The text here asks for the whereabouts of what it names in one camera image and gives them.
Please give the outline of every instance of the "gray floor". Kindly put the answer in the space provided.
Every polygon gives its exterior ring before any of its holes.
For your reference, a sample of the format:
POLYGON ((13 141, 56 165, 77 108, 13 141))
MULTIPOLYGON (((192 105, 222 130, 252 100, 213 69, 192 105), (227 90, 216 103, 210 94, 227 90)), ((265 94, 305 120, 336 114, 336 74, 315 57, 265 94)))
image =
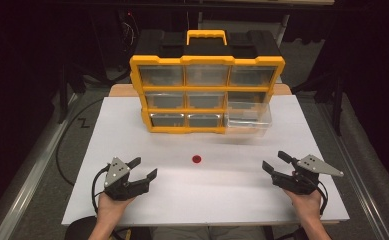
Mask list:
MULTIPOLYGON (((300 41, 282 43, 281 52, 287 62, 282 81, 290 87, 305 81, 321 46, 322 43, 305 46, 300 41)), ((78 96, 74 101, 74 114, 107 94, 107 88, 89 86, 87 93, 78 96)), ((336 136, 329 126, 330 104, 315 104, 313 93, 310 92, 297 96, 324 159, 346 173, 344 178, 334 178, 334 181, 350 220, 327 226, 328 232, 333 239, 389 239, 389 176, 357 122, 347 96, 343 99, 341 137, 336 136)), ((85 124, 82 124, 83 120, 75 120, 60 146, 59 163, 64 175, 72 182, 76 180, 100 106, 101 103, 96 103, 82 112, 78 118, 85 119, 85 124)), ((56 112, 49 127, 45 129, 43 136, 0 201, 0 226, 4 226, 1 224, 8 216, 9 209, 22 186, 25 185, 27 176, 36 165, 37 157, 46 151, 45 146, 59 131, 57 120, 56 112)), ((7 228, 14 229, 10 239, 64 237, 66 227, 60 223, 72 186, 67 184, 57 171, 54 155, 46 164, 36 191, 27 200, 26 209, 20 210, 18 224, 7 228)), ((274 227, 275 236, 289 233, 295 228, 296 226, 274 227)))

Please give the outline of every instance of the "hand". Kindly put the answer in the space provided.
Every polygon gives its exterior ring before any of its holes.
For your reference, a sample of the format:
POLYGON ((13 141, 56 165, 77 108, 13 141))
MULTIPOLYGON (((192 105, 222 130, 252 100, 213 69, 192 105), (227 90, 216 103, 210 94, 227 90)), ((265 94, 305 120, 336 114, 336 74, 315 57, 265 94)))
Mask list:
POLYGON ((297 195, 288 190, 284 190, 284 192, 291 198, 300 220, 320 219, 321 194, 318 190, 309 195, 297 195))
POLYGON ((107 194, 101 193, 98 198, 97 223, 89 239, 108 239, 119 220, 122 218, 126 207, 134 200, 115 201, 107 194))
POLYGON ((297 217, 300 219, 308 238, 310 240, 331 239, 321 222, 319 213, 321 194, 318 190, 309 195, 297 195, 287 190, 284 190, 284 192, 291 198, 297 217))

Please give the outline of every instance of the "white table surface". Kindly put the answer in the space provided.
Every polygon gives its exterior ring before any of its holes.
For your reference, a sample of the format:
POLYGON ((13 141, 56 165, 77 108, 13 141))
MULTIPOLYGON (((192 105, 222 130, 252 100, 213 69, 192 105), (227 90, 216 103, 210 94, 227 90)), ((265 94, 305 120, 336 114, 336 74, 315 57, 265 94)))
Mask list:
MULTIPOLYGON (((298 222, 288 196, 262 170, 266 160, 276 171, 294 170, 277 157, 282 150, 301 159, 322 155, 295 96, 273 96, 272 127, 260 138, 237 140, 214 133, 150 133, 135 97, 105 98, 62 224, 95 215, 91 184, 97 172, 119 157, 142 162, 130 181, 158 168, 150 192, 126 209, 120 225, 278 225, 298 222), (192 162, 200 155, 199 164, 192 162)), ((104 189, 103 174, 96 185, 104 189)), ((323 222, 349 219, 332 178, 320 175, 329 193, 323 222)))

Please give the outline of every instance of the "forearm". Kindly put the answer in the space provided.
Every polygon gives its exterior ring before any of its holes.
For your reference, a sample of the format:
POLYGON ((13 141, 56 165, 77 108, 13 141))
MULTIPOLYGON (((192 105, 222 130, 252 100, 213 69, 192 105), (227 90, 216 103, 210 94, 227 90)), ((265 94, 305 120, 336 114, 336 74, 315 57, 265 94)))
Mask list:
POLYGON ((109 239, 115 226, 108 223, 95 224, 94 230, 92 231, 89 240, 107 240, 109 239))
POLYGON ((309 240, 330 240, 320 219, 302 219, 301 225, 306 231, 309 240))

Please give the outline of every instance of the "red circle marker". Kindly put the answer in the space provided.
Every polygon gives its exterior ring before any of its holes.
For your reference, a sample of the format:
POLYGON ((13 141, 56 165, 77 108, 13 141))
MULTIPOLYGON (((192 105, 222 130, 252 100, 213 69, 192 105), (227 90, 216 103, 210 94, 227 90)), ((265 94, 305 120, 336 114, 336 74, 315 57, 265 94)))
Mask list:
POLYGON ((201 157, 199 155, 194 155, 193 156, 193 162, 194 163, 199 163, 201 162, 201 157))

